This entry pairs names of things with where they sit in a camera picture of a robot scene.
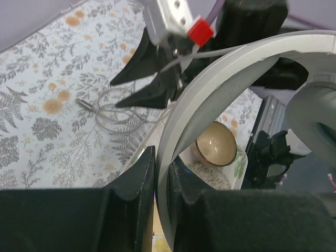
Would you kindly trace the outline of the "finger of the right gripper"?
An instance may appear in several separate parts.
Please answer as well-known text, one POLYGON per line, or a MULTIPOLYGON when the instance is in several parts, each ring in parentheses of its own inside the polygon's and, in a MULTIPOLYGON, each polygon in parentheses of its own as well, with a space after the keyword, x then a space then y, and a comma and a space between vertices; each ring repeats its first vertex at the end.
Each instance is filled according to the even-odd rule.
POLYGON ((125 67, 110 81, 111 86, 121 85, 155 74, 159 69, 158 49, 150 41, 145 27, 139 46, 125 67))
POLYGON ((169 101, 175 101, 179 97, 179 84, 181 84, 179 75, 159 73, 149 85, 119 101, 115 107, 165 109, 169 101))

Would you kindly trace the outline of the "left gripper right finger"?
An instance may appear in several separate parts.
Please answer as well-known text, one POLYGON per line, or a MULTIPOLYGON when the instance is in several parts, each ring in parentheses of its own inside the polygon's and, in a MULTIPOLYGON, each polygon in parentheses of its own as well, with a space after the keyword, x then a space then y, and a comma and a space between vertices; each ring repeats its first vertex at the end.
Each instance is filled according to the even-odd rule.
POLYGON ((224 203, 239 251, 335 251, 335 222, 312 194, 224 190, 224 203))

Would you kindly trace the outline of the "speckled oval dish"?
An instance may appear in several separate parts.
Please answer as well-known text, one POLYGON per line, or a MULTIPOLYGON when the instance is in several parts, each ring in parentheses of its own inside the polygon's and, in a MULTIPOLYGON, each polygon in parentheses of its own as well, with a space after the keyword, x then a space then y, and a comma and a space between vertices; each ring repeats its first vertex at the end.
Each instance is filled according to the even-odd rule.
POLYGON ((230 190, 231 185, 222 167, 208 167, 202 163, 188 164, 187 168, 216 190, 230 190))

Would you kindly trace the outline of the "brown beige bowl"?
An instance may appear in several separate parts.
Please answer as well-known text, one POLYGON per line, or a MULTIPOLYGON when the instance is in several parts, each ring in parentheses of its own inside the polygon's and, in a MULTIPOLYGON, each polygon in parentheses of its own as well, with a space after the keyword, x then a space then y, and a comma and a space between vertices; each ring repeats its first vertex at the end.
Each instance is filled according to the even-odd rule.
POLYGON ((195 157, 209 167, 230 165, 237 155, 237 144, 231 131, 213 122, 191 145, 195 157))

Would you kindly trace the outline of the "floral white serving tray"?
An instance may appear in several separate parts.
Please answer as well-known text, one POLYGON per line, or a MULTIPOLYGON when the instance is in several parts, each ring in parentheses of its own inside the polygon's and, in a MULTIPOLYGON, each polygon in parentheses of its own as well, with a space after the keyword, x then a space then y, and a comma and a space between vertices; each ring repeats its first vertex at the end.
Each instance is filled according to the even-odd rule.
MULTIPOLYGON (((155 148, 147 147, 120 177, 125 230, 132 251, 151 251, 153 230, 155 148)), ((180 157, 169 166, 167 203, 174 241, 172 251, 239 251, 239 239, 224 220, 224 190, 216 190, 187 168, 180 157)))

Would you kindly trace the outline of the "grey white headphones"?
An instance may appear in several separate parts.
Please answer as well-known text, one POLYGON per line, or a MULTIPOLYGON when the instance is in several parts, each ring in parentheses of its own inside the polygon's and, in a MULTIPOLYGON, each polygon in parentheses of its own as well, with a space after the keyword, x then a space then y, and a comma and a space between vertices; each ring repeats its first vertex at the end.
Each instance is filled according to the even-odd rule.
POLYGON ((162 133, 155 169, 155 196, 169 246, 174 240, 167 203, 169 166, 281 57, 301 64, 308 71, 307 84, 286 107, 286 119, 310 151, 335 166, 335 31, 286 33, 230 51, 205 68, 186 88, 162 133))

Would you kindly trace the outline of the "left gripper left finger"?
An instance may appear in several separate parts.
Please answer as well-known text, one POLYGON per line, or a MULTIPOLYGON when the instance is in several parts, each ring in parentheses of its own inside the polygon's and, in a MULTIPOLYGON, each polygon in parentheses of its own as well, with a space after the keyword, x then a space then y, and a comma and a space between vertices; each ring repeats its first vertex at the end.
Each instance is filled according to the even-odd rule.
POLYGON ((1 191, 1 251, 151 251, 155 147, 102 188, 1 191))

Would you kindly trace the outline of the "floral patterned table mat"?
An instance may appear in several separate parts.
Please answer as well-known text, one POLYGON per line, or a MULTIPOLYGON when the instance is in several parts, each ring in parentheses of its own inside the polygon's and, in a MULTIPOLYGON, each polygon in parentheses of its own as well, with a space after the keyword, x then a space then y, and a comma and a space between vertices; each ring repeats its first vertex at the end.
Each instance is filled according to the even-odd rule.
POLYGON ((102 187, 158 144, 168 110, 113 105, 144 27, 135 1, 87 1, 1 54, 1 189, 102 187))

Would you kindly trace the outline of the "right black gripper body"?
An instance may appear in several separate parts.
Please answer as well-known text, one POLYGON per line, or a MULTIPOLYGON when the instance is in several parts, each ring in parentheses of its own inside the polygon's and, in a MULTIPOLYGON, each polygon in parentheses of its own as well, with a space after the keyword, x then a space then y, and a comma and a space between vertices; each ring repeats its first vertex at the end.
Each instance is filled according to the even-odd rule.
MULTIPOLYGON (((286 1, 225 1, 216 21, 216 35, 201 52, 220 50, 252 43, 278 34, 293 32, 282 25, 288 15, 286 1)), ((308 78, 301 64, 279 60, 253 86, 267 89, 297 90, 308 78)))

